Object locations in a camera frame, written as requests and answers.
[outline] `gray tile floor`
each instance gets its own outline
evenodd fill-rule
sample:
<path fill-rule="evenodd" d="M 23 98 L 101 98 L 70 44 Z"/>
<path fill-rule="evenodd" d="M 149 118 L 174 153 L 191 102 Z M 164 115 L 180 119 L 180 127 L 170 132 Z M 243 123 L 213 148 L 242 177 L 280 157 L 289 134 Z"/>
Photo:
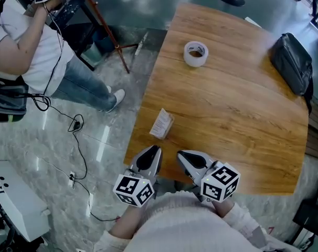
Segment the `gray tile floor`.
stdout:
<path fill-rule="evenodd" d="M 238 17 L 250 17 L 261 27 L 279 37 L 292 32 L 313 57 L 315 95 L 318 97 L 318 32 L 309 24 L 309 9 L 294 0 L 246 0 L 246 5 L 235 8 L 219 0 L 98 0 L 101 11 L 110 25 L 125 25 L 166 29 L 180 2 L 191 2 L 213 7 Z M 77 22 L 82 22 L 77 14 Z M 133 30 L 129 41 L 139 40 L 146 29 Z M 119 173 L 132 128 L 140 107 L 147 81 L 155 63 L 164 31 L 150 30 L 146 44 L 138 56 L 126 50 L 132 73 L 127 75 L 116 54 L 108 57 L 96 74 L 113 89 L 124 88 L 126 98 L 122 105 L 109 114 L 99 113 L 86 106 L 53 100 L 53 106 L 70 116 L 81 113 L 85 124 L 77 134 L 81 150 L 88 163 L 88 177 L 83 184 L 94 195 L 92 212 L 101 219 L 121 215 L 125 205 L 112 194 L 112 186 Z M 52 246 L 64 252 L 76 248 L 90 252 L 92 245 L 105 228 L 112 223 L 102 223 L 86 216 L 87 192 L 77 184 L 70 189 L 67 177 L 50 166 L 55 164 L 66 173 L 74 171 L 77 177 L 84 174 L 84 164 L 73 136 L 67 132 L 70 120 L 55 110 L 39 112 L 32 102 L 24 120 L 14 124 L 0 124 L 0 158 L 12 164 L 35 192 L 48 204 L 51 241 L 43 250 L 53 251 Z M 291 222 L 303 198 L 311 197 L 316 188 L 318 160 L 305 156 L 303 170 L 293 196 L 234 196 L 247 206 L 252 215 L 266 229 L 274 226 L 273 235 L 281 240 L 293 234 L 296 225 Z M 162 182 L 162 190 L 169 190 Z"/>

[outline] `power outlet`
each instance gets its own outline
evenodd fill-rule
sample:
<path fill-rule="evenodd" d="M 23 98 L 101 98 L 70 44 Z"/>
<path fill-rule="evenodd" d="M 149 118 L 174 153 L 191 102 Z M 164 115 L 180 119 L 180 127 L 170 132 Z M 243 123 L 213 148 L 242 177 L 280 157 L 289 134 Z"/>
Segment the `power outlet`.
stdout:
<path fill-rule="evenodd" d="M 76 177 L 74 172 L 70 172 L 70 175 L 69 175 L 69 176 Z M 70 186 L 72 189 L 75 189 L 74 179 L 73 179 L 73 180 L 69 179 L 69 181 L 68 181 L 68 186 Z"/>

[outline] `white cloth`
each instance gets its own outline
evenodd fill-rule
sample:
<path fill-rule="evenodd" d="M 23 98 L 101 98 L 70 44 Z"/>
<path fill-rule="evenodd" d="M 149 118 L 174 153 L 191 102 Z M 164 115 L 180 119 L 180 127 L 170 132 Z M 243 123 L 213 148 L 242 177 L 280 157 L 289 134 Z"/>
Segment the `white cloth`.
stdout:
<path fill-rule="evenodd" d="M 22 15 L 11 7 L 4 5 L 0 19 L 0 41 L 9 35 L 15 42 L 19 42 L 20 37 L 28 28 L 31 20 L 31 17 Z M 28 71 L 22 75 L 25 83 L 30 88 L 30 93 L 44 93 L 60 54 L 61 49 L 57 32 L 45 25 L 32 63 Z M 50 96 L 57 90 L 65 75 L 67 63 L 72 57 L 73 51 L 65 41 L 61 58 L 54 70 L 46 95 Z M 0 78 L 15 80 L 18 76 L 0 72 Z"/>
<path fill-rule="evenodd" d="M 192 193 L 166 193 L 149 203 L 140 228 L 131 240 L 116 238 L 105 231 L 94 251 L 254 252 L 284 249 L 300 252 L 266 234 L 262 234 L 266 246 L 256 248 L 247 239 L 258 227 L 249 212 L 237 204 L 222 219 Z"/>

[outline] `packaging tape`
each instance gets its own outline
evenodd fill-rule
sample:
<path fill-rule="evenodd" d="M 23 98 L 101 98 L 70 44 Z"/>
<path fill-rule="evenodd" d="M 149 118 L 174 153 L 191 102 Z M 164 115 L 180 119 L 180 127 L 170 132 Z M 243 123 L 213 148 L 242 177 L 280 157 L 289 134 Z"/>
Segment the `packaging tape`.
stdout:
<path fill-rule="evenodd" d="M 200 67 L 205 64 L 208 53 L 208 48 L 205 44 L 202 44 L 198 41 L 191 41 L 188 42 L 185 46 L 184 60 L 189 66 Z"/>

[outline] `white sneaker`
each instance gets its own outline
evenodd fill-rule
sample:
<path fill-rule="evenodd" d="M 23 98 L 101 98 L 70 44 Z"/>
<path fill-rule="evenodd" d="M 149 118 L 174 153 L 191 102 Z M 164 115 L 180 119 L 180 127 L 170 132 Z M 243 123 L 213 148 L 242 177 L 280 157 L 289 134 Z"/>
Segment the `white sneaker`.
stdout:
<path fill-rule="evenodd" d="M 118 90 L 113 95 L 116 96 L 117 102 L 113 106 L 113 108 L 111 108 L 109 111 L 106 111 L 106 113 L 111 112 L 116 106 L 118 106 L 120 104 L 121 101 L 123 101 L 123 99 L 125 97 L 125 91 L 124 90 Z"/>

